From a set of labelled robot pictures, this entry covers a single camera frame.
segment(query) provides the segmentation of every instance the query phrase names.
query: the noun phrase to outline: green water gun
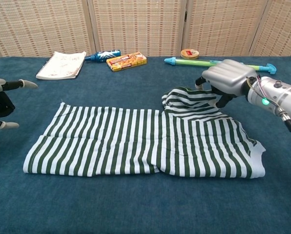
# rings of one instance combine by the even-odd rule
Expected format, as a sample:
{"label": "green water gun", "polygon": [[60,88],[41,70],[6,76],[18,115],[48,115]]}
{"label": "green water gun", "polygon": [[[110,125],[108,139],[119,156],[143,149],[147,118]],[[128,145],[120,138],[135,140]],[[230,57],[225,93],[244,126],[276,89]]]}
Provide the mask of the green water gun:
{"label": "green water gun", "polygon": [[[189,60],[189,59],[178,59],[176,57],[166,58],[164,62],[171,65],[191,65],[191,66],[203,66],[203,67],[212,67],[217,63],[222,61],[217,60]],[[270,74],[275,74],[277,69],[274,65],[267,63],[266,66],[257,66],[257,65],[247,65],[255,69],[255,71],[269,72]]]}

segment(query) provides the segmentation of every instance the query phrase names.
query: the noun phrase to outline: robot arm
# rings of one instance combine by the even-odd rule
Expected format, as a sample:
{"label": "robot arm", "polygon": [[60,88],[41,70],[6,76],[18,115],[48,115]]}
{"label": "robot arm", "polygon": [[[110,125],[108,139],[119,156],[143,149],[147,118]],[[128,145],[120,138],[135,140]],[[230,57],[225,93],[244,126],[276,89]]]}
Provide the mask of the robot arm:
{"label": "robot arm", "polygon": [[222,108],[233,98],[245,96],[249,103],[281,117],[291,132],[291,85],[260,77],[253,68],[230,59],[204,71],[196,85],[204,82],[221,95],[216,107]]}
{"label": "robot arm", "polygon": [[[6,82],[3,79],[0,79],[0,117],[5,117],[11,114],[15,106],[7,96],[4,91],[13,90],[17,88],[31,88],[36,89],[38,85],[33,82],[27,80],[18,80],[18,81],[11,81]],[[0,129],[10,129],[10,128],[17,128],[19,125],[13,122],[4,122],[0,121]]]}

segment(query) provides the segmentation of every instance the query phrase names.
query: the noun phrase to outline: beige woven wall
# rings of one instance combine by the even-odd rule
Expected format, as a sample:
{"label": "beige woven wall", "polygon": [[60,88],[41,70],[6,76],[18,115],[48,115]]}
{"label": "beige woven wall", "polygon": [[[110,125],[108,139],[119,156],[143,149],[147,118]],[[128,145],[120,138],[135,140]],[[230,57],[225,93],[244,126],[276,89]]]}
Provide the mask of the beige woven wall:
{"label": "beige woven wall", "polygon": [[269,1],[251,54],[291,56],[291,0]]}
{"label": "beige woven wall", "polygon": [[0,0],[0,53],[26,57],[48,57],[53,51],[91,53],[85,21],[82,0]]}
{"label": "beige woven wall", "polygon": [[179,55],[186,0],[88,0],[97,50]]}
{"label": "beige woven wall", "polygon": [[184,48],[247,56],[267,0],[189,0]]}

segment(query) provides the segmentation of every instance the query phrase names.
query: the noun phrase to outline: blue table cloth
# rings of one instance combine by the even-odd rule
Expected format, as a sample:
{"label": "blue table cloth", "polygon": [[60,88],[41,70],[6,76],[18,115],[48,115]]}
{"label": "blue table cloth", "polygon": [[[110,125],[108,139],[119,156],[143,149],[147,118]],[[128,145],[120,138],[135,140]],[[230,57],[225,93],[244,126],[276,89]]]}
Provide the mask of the blue table cloth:
{"label": "blue table cloth", "polygon": [[[230,59],[272,63],[277,73],[261,75],[291,84],[291,57]],[[206,69],[171,66],[158,57],[119,72],[105,63],[85,62],[76,79],[37,80],[47,60],[0,58],[0,78],[39,85],[7,92],[16,109],[3,120],[20,128],[0,131],[0,233],[291,233],[291,133],[280,118],[244,97],[221,112],[240,121],[266,148],[262,178],[25,174],[25,156],[61,102],[162,110],[163,93],[178,86],[194,89]]]}

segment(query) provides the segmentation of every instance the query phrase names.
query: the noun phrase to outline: striped shirt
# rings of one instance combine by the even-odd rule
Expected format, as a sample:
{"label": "striped shirt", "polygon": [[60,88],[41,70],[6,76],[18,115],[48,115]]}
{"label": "striped shirt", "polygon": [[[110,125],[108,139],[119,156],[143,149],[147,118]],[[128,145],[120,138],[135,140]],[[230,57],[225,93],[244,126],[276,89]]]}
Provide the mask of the striped shirt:
{"label": "striped shirt", "polygon": [[209,105],[211,91],[175,88],[164,111],[61,103],[28,152],[25,173],[69,176],[149,174],[186,177],[265,175],[260,142]]}

